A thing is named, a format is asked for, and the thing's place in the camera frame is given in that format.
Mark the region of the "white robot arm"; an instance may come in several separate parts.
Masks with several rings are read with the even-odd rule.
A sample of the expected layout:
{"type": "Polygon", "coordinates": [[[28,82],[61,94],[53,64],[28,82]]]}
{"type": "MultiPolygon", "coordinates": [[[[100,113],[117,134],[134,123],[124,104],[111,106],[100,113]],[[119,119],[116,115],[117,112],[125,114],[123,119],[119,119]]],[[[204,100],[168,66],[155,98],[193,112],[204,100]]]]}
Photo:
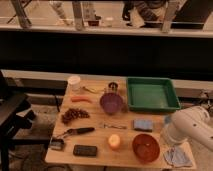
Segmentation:
{"type": "Polygon", "coordinates": [[[213,128],[208,125],[210,115],[201,106],[193,106],[174,112],[162,130],[162,137],[170,146],[192,138],[213,151],[213,128]]]}

